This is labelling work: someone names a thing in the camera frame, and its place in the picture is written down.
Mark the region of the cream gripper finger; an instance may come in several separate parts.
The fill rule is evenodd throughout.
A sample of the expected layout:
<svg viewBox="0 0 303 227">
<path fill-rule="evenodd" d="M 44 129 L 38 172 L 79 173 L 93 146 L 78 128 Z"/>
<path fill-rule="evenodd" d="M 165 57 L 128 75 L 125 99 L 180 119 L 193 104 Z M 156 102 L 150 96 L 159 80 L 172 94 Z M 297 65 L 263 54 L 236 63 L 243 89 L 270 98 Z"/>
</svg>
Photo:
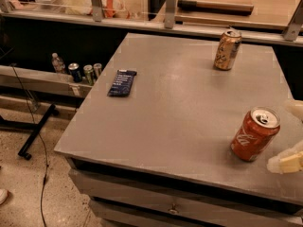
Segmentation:
<svg viewBox="0 0 303 227">
<path fill-rule="evenodd" d="M 284 103 L 285 110 L 303 121 L 303 101 L 288 99 Z"/>
<path fill-rule="evenodd" d="M 281 151 L 268 160 L 267 169 L 272 173 L 288 174 L 303 170 L 303 140 L 292 148 Z"/>
</svg>

